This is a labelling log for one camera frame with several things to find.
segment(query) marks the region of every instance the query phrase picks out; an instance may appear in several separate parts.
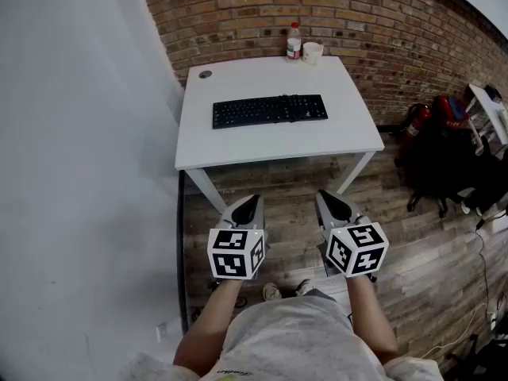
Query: wooden floor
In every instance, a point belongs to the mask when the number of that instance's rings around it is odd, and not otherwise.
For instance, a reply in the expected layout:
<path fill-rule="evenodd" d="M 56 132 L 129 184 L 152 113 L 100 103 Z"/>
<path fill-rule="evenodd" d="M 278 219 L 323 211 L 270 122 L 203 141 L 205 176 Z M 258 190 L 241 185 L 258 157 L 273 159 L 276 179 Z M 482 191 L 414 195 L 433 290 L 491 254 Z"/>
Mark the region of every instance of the wooden floor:
<path fill-rule="evenodd" d="M 465 330 L 473 310 L 486 301 L 481 240 L 474 234 L 479 218 L 465 216 L 448 201 L 445 219 L 438 216 L 432 199 L 423 198 L 413 213 L 406 204 L 412 190 L 394 166 L 398 146 L 383 136 L 385 150 L 378 152 L 345 194 L 383 227 L 390 241 L 387 257 L 375 285 L 381 305 L 397 334 L 405 355 L 420 357 L 435 345 L 455 341 Z M 314 209 L 318 189 L 337 189 L 337 180 L 350 156 L 322 156 L 278 160 L 228 167 L 207 168 L 210 178 L 228 204 L 248 194 L 265 199 L 266 230 L 270 250 L 258 279 L 246 283 L 241 296 L 248 306 L 262 302 L 264 283 L 274 282 L 294 289 L 311 278 L 319 289 L 347 305 L 348 296 L 341 275 L 327 278 L 316 246 L 322 242 Z M 184 206 L 184 254 L 187 306 L 190 322 L 196 309 L 211 293 L 210 266 L 206 256 L 208 231 L 219 213 L 187 178 Z M 508 290 L 506 277 L 508 235 L 485 238 L 483 254 L 491 300 Z M 461 355 L 468 348 L 470 333 L 491 338 L 484 309 L 480 309 L 464 341 L 429 358 L 444 372 L 451 362 L 446 354 Z"/>

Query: person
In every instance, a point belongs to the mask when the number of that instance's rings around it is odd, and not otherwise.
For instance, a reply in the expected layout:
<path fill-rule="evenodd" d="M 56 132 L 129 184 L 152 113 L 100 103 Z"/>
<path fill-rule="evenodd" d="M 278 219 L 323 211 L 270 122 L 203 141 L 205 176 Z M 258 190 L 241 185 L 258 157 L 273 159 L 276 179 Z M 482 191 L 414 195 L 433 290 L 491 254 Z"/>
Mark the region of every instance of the person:
<path fill-rule="evenodd" d="M 352 325 L 333 298 L 305 280 L 282 299 L 273 283 L 266 302 L 230 323 L 239 280 L 223 281 L 177 348 L 170 379 L 180 381 L 434 381 L 437 363 L 398 356 L 397 339 L 366 275 L 348 278 Z"/>

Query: brick wall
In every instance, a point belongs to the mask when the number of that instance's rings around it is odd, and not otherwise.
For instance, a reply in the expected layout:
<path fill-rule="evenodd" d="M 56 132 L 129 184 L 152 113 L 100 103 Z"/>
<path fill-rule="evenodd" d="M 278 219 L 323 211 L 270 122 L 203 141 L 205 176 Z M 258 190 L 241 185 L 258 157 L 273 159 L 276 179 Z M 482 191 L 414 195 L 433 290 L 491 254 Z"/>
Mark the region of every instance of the brick wall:
<path fill-rule="evenodd" d="M 378 125 L 469 82 L 508 98 L 508 41 L 464 0 L 146 1 L 184 86 L 194 65 L 285 55 L 297 21 L 303 42 L 341 58 Z"/>

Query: red fire extinguisher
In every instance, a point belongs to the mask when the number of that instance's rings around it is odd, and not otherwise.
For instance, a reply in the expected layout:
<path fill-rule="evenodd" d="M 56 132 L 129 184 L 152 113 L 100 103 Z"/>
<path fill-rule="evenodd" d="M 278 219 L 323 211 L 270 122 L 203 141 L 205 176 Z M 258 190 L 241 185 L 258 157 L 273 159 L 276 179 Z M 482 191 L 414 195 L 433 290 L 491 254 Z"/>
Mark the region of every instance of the red fire extinguisher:
<path fill-rule="evenodd" d="M 395 159 L 395 164 L 398 167 L 402 165 L 402 162 L 410 153 L 414 144 L 414 138 L 425 128 L 425 124 L 431 117 L 432 112 L 427 105 L 416 103 L 410 107 L 406 122 L 404 123 L 406 128 L 402 135 L 400 152 L 398 158 Z"/>

